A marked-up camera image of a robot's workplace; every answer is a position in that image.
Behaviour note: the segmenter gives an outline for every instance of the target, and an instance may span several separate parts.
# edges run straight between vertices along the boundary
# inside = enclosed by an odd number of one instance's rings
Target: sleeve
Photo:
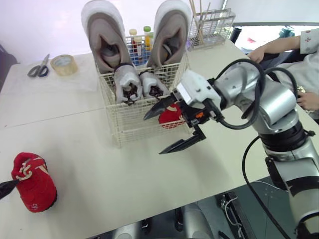
[[[319,28],[302,31],[300,35],[300,53],[311,54],[319,47]]]

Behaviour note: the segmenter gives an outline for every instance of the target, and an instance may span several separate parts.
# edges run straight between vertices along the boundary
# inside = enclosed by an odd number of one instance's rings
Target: orange component
[[[196,118],[202,118],[204,116],[204,113],[203,112],[200,112],[196,115]]]

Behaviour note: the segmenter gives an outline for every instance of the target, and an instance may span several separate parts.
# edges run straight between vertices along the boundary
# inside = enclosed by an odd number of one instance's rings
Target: white shoelace
[[[23,173],[24,177],[19,177],[16,175],[16,179],[18,179],[19,181],[23,181],[26,180],[28,178],[30,178],[32,176],[32,171],[30,170],[29,173],[26,173],[27,170],[29,170],[29,168],[31,167],[31,165],[29,164],[28,166],[26,166],[26,163],[29,162],[29,160],[27,160],[26,162],[22,163],[22,167],[19,170],[19,173]]]

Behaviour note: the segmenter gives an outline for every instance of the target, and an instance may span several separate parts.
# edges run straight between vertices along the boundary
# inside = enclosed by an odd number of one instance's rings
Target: robotic arm
[[[230,64],[216,80],[187,70],[171,95],[156,103],[145,120],[177,101],[186,123],[194,128],[191,138],[181,139],[161,153],[181,151],[204,140],[199,125],[209,119],[232,129],[251,125],[263,143],[274,184],[289,193],[297,238],[318,238],[319,156],[309,138],[311,133],[299,121],[296,95],[266,74],[247,59]],[[236,126],[225,122],[221,111],[232,106],[244,112],[248,123]]]

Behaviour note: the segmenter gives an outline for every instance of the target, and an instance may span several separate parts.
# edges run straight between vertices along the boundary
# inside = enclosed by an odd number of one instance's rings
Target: person
[[[311,111],[309,115],[319,122],[319,28],[302,31],[300,36],[278,38],[268,42],[249,53],[248,57],[260,63],[265,53],[281,53],[299,48],[300,53],[308,54],[303,61],[284,63],[278,67],[289,70],[297,85],[305,89],[305,93],[298,91],[298,105],[304,110]],[[291,81],[285,73],[276,71],[273,75],[292,90]]]

